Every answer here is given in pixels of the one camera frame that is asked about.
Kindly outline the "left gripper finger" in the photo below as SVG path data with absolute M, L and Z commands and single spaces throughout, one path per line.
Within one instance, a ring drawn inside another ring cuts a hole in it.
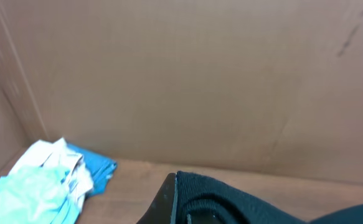
M 170 173 L 137 224 L 176 224 L 177 177 Z

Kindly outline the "black t-shirt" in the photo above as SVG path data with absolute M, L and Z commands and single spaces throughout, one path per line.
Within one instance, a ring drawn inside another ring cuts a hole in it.
M 192 223 L 194 217 L 214 217 L 221 223 L 304 223 L 272 204 L 217 179 L 179 171 L 177 179 L 177 223 Z M 345 208 L 311 223 L 363 224 L 363 204 Z

